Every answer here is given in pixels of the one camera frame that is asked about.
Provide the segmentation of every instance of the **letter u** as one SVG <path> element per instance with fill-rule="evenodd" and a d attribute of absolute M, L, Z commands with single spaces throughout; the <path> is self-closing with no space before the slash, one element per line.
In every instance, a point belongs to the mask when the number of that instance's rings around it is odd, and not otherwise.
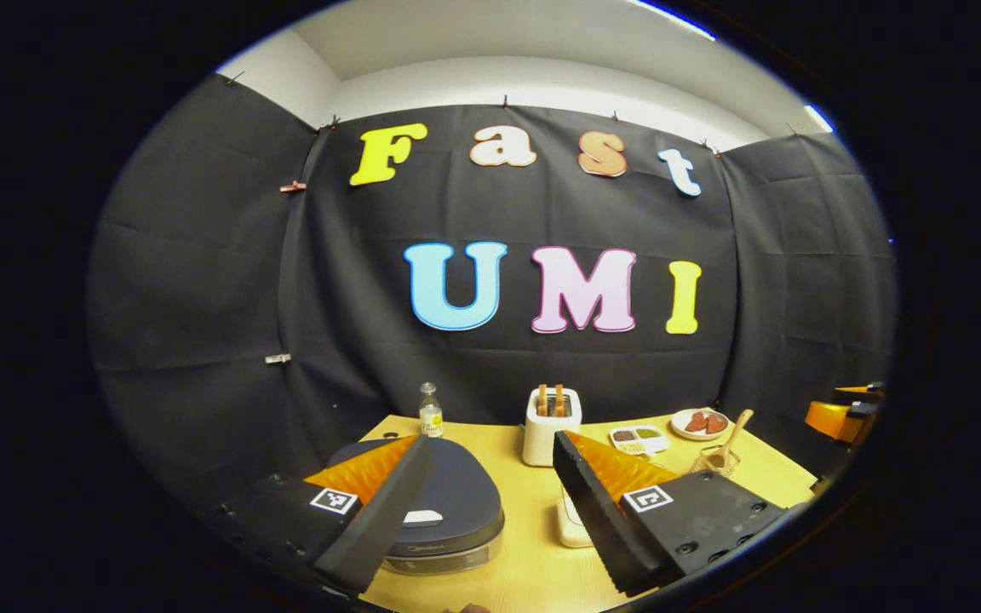
<path fill-rule="evenodd" d="M 476 329 L 498 311 L 498 261 L 506 255 L 501 242 L 473 242 L 464 255 L 475 260 L 475 300 L 464 307 L 445 298 L 445 263 L 453 249 L 443 243 L 411 245 L 404 259 L 411 264 L 411 307 L 422 323 L 443 330 Z"/>

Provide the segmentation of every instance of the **table surface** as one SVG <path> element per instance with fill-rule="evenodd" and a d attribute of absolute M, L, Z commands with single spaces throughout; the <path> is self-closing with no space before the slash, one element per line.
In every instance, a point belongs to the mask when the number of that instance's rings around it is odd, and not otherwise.
<path fill-rule="evenodd" d="M 689 441 L 671 431 L 670 416 L 583 423 L 581 434 L 611 445 L 608 431 L 613 427 L 658 427 L 670 446 L 653 461 L 678 474 L 688 473 L 699 450 L 724 443 L 731 434 L 729 427 L 714 441 Z M 419 420 L 390 415 L 362 439 L 382 438 L 386 432 L 418 434 Z M 497 485 L 506 513 L 502 550 L 488 564 L 461 573 L 410 576 L 381 568 L 362 594 L 363 600 L 404 613 L 441 613 L 463 609 L 468 603 L 486 606 L 494 613 L 577 613 L 606 610 L 645 596 L 632 599 L 619 593 L 594 547 L 569 548 L 559 543 L 561 483 L 552 467 L 533 467 L 521 461 L 525 439 L 521 427 L 445 422 L 444 438 L 471 451 Z M 751 432 L 740 433 L 735 450 L 741 461 L 729 478 L 736 484 L 783 507 L 813 496 L 812 474 Z"/>

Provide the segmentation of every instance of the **orange object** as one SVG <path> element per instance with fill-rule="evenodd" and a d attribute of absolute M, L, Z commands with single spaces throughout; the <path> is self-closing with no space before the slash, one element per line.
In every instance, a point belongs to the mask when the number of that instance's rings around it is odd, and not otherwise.
<path fill-rule="evenodd" d="M 818 403 L 809 404 L 809 412 L 805 415 L 805 423 L 831 438 L 840 438 L 842 427 L 846 423 L 846 412 L 850 407 L 842 404 Z"/>
<path fill-rule="evenodd" d="M 678 478 L 679 474 L 661 468 L 655 463 L 644 461 L 614 447 L 604 445 L 588 436 L 565 430 L 573 446 L 581 453 L 589 468 L 596 473 L 600 484 L 608 491 L 608 496 L 619 504 L 620 498 L 627 492 L 634 492 L 651 485 L 665 484 Z"/>
<path fill-rule="evenodd" d="M 331 488 L 358 496 L 362 508 L 373 500 L 374 494 L 384 484 L 389 474 L 396 468 L 400 458 L 411 449 L 417 436 L 405 436 L 397 441 L 369 450 L 349 461 L 337 463 L 312 477 L 304 478 L 307 484 Z"/>

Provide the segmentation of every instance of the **blue letter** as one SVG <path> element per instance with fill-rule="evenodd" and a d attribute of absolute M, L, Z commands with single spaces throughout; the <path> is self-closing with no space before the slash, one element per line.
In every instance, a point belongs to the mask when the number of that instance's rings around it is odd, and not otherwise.
<path fill-rule="evenodd" d="M 677 189 L 689 197 L 696 197 L 702 193 L 702 188 L 696 182 L 691 181 L 691 177 L 688 175 L 688 170 L 694 170 L 694 164 L 691 163 L 690 159 L 684 159 L 684 156 L 681 156 L 680 152 L 676 150 L 658 152 L 657 156 L 668 163 L 668 172 L 673 176 L 673 183 L 676 183 Z"/>
<path fill-rule="evenodd" d="M 411 263 L 412 309 L 432 329 L 476 329 L 490 322 L 498 311 L 498 261 L 506 255 L 506 245 L 473 242 L 464 253 L 475 260 L 475 300 L 458 309 L 445 299 L 445 263 L 452 257 L 452 248 L 424 243 L 411 245 L 404 252 L 404 259 Z"/>

